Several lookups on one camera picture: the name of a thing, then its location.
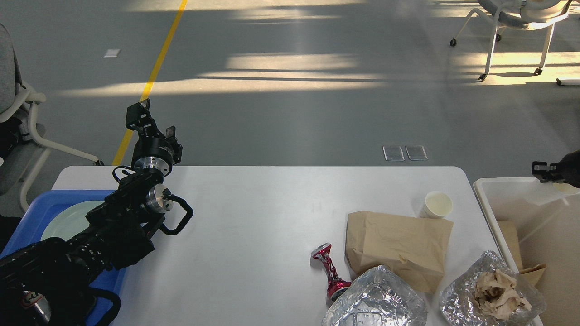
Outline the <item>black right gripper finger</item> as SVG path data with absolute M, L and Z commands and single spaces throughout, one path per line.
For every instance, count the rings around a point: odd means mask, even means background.
M 541 183 L 561 183 L 563 176 L 559 171 L 559 163 L 533 161 L 531 173 Z

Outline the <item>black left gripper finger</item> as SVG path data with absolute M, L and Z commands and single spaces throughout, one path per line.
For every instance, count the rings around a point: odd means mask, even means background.
M 150 113 L 150 99 L 139 101 L 127 107 L 125 126 L 137 132 L 139 138 L 160 138 L 161 132 Z
M 169 128 L 166 129 L 165 139 L 166 142 L 168 142 L 168 144 L 172 148 L 172 161 L 173 161 L 172 164 L 180 163 L 182 161 L 183 147 L 176 138 L 175 126 L 170 126 Z

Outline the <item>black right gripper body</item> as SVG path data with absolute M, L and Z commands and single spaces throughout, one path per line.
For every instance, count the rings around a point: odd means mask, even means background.
M 567 183 L 573 187 L 580 187 L 580 151 L 567 154 L 556 163 L 556 173 L 559 183 Z

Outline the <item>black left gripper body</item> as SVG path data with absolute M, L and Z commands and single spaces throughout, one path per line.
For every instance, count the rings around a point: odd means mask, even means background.
M 132 155 L 132 169 L 157 169 L 168 176 L 175 164 L 175 149 L 164 138 L 139 136 Z

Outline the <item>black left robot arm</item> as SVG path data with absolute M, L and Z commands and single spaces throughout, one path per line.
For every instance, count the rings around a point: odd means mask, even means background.
M 118 189 L 86 214 L 88 227 L 69 240 L 50 237 L 1 260 L 1 324 L 84 326 L 99 298 L 111 307 L 96 322 L 110 325 L 120 297 L 94 288 L 103 272 L 137 264 L 153 252 L 157 231 L 177 235 L 194 210 L 163 185 L 182 159 L 176 128 L 162 133 L 151 116 L 150 99 L 128 107 L 125 125 L 138 133 L 132 164 L 115 180 Z

